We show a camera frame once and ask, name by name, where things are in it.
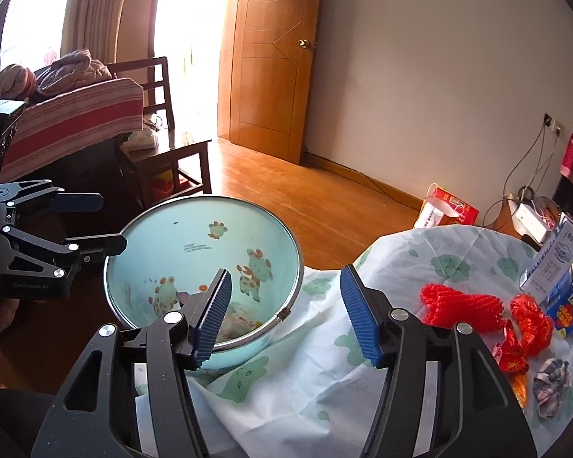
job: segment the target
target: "folded blanket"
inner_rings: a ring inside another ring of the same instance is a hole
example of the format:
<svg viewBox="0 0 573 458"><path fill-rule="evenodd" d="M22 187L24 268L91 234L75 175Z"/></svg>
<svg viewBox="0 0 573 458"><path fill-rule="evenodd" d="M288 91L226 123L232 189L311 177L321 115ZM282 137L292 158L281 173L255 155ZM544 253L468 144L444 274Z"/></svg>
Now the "folded blanket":
<svg viewBox="0 0 573 458"><path fill-rule="evenodd" d="M106 65L92 60L89 50L76 50L53 62L37 78L37 93L44 99L96 82L112 79Z"/></svg>
<svg viewBox="0 0 573 458"><path fill-rule="evenodd" d="M36 77L27 67L8 65L0 71L0 99L25 100L36 89Z"/></svg>

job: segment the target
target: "chair backrest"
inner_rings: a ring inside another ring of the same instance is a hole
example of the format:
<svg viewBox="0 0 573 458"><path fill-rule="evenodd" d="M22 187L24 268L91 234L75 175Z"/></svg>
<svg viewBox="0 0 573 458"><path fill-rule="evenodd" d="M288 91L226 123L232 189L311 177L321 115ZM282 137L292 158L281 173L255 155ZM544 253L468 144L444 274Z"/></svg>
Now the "chair backrest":
<svg viewBox="0 0 573 458"><path fill-rule="evenodd" d="M151 113L157 113L160 110L165 110L165 117L168 124L168 130L174 131L174 110L172 109L172 94L170 93L170 78L168 76L168 59L166 56L156 56L153 58L143 58L142 60L132 60L127 62L109 63L106 64L108 70L111 74L119 77L120 73L127 71L136 71L140 69L154 68L155 66L161 66L161 81L154 80L154 74L149 74L148 77L152 77L153 80L149 80L144 84L141 84L142 89L145 91L153 91L156 88L163 87L163 103L155 102L155 95L149 94L149 102L152 105L144 107L144 115L149 115Z"/></svg>

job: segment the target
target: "wooden floor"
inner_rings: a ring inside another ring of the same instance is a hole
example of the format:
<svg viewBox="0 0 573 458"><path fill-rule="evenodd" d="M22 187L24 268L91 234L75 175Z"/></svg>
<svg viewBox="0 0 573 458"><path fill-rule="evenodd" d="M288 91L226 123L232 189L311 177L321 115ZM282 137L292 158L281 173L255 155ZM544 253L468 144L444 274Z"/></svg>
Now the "wooden floor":
<svg viewBox="0 0 573 458"><path fill-rule="evenodd" d="M417 216L356 182L224 140L211 143L209 159L213 192L249 200L276 214L297 237L306 266L315 269L339 269L353 262L379 236L410 229ZM103 173L98 184L101 187L92 190L105 194L106 213L87 220L83 232L118 231L138 210L118 192L119 180ZM81 273L69 299L22 307L18 324L0 342L0 381L12 388L54 393L95 330L114 321L100 270Z"/></svg>

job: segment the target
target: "wooden chair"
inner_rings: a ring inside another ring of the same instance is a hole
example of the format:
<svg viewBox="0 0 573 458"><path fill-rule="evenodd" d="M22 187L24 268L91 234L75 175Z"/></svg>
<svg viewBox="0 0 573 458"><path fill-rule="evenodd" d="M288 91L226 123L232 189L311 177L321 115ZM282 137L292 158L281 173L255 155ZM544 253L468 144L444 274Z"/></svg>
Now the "wooden chair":
<svg viewBox="0 0 573 458"><path fill-rule="evenodd" d="M191 135L185 131L179 131L174 123L174 111L172 109L172 95L170 93L170 80L168 76L168 60L165 56L156 58L145 58L143 60L133 60L128 62L113 63L107 65L111 73L116 74L126 71L134 71L139 69L154 68L155 66L161 67L161 80L149 80L147 83L141 84L145 91L149 91L149 102L151 105L144 107L144 117L157 113L158 111L165 110L165 117L167 122L167 129L161 129L157 132L159 137L159 145L154 149L142 149L124 152L121 149L121 144L124 139L118 140L117 156L121 161L121 169L126 180L131 183L131 186L139 192L142 207L144 209L151 208L159 202L154 202L151 196L151 189L148 184L149 179L157 176L163 172L172 171L172 181L174 184L173 193L160 201L165 201L177 196L188 196L199 191L204 193L212 192L210 184L210 170L208 166L208 142L204 140L194 143ZM155 102L154 90L163 87L163 103ZM178 161L187 157L198 155L200 157L200 174L201 182L196 181L189 174L182 171L178 166ZM181 183L180 177L185 179L185 183Z"/></svg>

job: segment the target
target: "wooden door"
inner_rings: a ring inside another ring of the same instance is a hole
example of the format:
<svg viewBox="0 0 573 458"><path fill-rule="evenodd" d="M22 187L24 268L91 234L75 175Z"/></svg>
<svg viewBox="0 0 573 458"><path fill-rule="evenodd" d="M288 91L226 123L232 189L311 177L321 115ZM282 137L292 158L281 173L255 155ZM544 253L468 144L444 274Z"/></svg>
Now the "wooden door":
<svg viewBox="0 0 573 458"><path fill-rule="evenodd" d="M232 143L299 163L319 4L320 0L238 0Z"/></svg>

